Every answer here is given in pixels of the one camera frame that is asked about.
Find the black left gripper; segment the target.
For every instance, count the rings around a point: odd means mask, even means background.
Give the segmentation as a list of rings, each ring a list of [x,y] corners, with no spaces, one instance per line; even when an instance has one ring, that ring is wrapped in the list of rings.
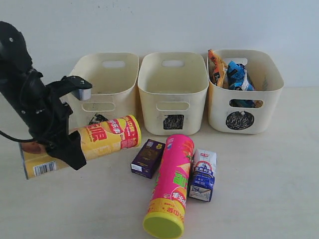
[[[37,141],[46,147],[48,155],[79,170],[87,161],[80,133],[69,133],[71,107],[42,82],[42,76],[36,70],[0,72],[0,92],[27,125],[31,138],[15,138],[3,131],[0,134],[15,142]]]

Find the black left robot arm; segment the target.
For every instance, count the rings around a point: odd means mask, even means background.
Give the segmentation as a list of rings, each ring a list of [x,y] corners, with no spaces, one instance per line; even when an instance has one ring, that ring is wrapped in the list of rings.
[[[44,146],[51,157],[60,159],[75,170],[86,165],[80,133],[69,133],[73,113],[60,98],[74,93],[79,100],[90,98],[92,84],[79,76],[63,76],[45,85],[43,74],[32,65],[23,34],[10,23],[0,23],[0,92],[28,126],[31,139],[9,140]]]

